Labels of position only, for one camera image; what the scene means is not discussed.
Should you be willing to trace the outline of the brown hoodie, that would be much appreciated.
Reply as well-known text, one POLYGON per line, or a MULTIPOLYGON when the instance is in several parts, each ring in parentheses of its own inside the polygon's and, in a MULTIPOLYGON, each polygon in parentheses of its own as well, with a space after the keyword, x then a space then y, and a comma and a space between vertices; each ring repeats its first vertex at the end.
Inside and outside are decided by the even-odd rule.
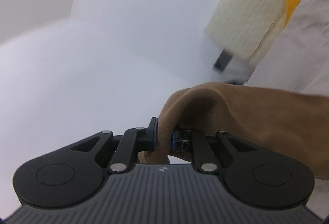
POLYGON ((328 97, 211 82, 182 89, 158 117, 157 146, 138 156, 144 164, 168 164, 175 127, 207 135, 226 131, 306 164, 328 179, 328 97))

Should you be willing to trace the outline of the yellow cloth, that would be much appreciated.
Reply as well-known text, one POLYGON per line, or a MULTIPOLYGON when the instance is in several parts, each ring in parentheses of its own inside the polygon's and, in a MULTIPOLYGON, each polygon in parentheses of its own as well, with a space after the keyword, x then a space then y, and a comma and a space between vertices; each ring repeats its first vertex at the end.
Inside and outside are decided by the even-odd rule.
POLYGON ((286 25, 289 23, 289 20, 291 19, 291 16, 293 15, 293 12, 299 5, 301 0, 285 0, 284 2, 284 25, 285 28, 286 25))

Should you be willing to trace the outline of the cream quilted mattress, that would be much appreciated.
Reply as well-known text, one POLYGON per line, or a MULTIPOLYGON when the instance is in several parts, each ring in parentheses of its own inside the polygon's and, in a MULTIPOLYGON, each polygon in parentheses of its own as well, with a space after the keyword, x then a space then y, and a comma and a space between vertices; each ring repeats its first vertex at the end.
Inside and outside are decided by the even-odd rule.
POLYGON ((220 0, 205 33, 229 54, 256 66, 300 0, 220 0))

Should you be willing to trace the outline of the black power adapter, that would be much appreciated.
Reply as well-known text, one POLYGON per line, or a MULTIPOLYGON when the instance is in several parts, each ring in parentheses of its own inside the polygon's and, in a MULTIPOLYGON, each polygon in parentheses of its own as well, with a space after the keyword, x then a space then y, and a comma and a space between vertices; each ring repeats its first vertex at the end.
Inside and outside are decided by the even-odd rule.
POLYGON ((219 72, 223 72, 227 68, 232 58, 233 56, 229 52, 222 50, 221 54, 214 63, 214 69, 218 70, 219 72))

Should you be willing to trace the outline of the grey bed sheet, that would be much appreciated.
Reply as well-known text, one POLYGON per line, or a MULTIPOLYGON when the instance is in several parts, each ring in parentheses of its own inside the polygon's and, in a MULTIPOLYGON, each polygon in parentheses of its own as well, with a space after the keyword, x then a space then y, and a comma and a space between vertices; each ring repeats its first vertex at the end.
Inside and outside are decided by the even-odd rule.
POLYGON ((300 1, 247 85, 328 95, 328 0, 300 1))

